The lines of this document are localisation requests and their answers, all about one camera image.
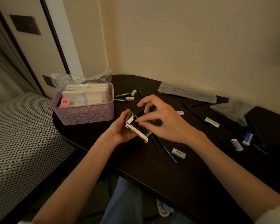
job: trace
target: beige wall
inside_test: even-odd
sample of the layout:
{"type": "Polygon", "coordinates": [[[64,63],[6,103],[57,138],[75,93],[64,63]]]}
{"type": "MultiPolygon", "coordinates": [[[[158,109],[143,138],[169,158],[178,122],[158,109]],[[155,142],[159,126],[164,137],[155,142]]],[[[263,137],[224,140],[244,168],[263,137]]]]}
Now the beige wall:
{"type": "Polygon", "coordinates": [[[97,0],[63,0],[84,77],[107,68],[103,31],[97,0]]]}
{"type": "Polygon", "coordinates": [[[280,0],[99,0],[109,67],[280,114],[280,0]]]}
{"type": "Polygon", "coordinates": [[[58,49],[48,26],[39,0],[0,0],[0,11],[4,15],[15,39],[36,75],[45,94],[52,98],[57,90],[47,86],[42,75],[65,74],[58,49]],[[41,35],[19,32],[9,14],[34,16],[41,35]]]}

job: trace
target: white sleeve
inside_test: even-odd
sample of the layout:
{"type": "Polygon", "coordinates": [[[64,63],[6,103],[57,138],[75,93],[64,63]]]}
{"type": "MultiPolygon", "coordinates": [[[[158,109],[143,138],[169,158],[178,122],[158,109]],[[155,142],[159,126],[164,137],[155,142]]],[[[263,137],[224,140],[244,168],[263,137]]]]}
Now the white sleeve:
{"type": "Polygon", "coordinates": [[[280,224],[280,206],[276,207],[273,210],[268,210],[262,216],[260,216],[255,224],[273,224],[278,223],[280,224]]]}

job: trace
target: blue pencil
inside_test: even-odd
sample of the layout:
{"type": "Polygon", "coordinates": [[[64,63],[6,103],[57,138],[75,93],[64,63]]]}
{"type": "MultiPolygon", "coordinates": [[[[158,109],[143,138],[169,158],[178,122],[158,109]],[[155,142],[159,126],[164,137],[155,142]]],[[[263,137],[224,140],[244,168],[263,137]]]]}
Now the blue pencil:
{"type": "Polygon", "coordinates": [[[157,135],[154,134],[154,136],[156,137],[156,139],[158,140],[158,142],[160,142],[161,146],[165,149],[165,151],[169,154],[169,156],[173,159],[173,161],[175,163],[177,163],[176,159],[172,156],[172,154],[167,150],[167,148],[165,147],[165,145],[161,142],[161,140],[159,139],[159,137],[157,135]]]}

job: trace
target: jeans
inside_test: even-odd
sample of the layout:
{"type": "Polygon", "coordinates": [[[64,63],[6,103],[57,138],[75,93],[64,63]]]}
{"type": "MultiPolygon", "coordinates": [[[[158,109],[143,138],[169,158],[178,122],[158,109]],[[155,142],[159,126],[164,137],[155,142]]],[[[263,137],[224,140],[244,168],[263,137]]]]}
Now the jeans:
{"type": "MultiPolygon", "coordinates": [[[[119,177],[101,224],[143,224],[142,196],[141,189],[119,177]]],[[[194,222],[175,211],[170,223],[194,224],[194,222]]]]}

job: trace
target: basket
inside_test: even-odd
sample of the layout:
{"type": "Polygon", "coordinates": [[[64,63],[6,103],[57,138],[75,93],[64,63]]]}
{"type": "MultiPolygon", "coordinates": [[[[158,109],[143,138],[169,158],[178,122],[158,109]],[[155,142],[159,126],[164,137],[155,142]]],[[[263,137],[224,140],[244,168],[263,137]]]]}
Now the basket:
{"type": "Polygon", "coordinates": [[[57,104],[62,97],[62,93],[58,92],[49,107],[54,110],[64,125],[112,120],[114,118],[114,88],[112,83],[109,83],[109,90],[110,94],[112,94],[112,101],[109,103],[58,108],[57,104]]]}

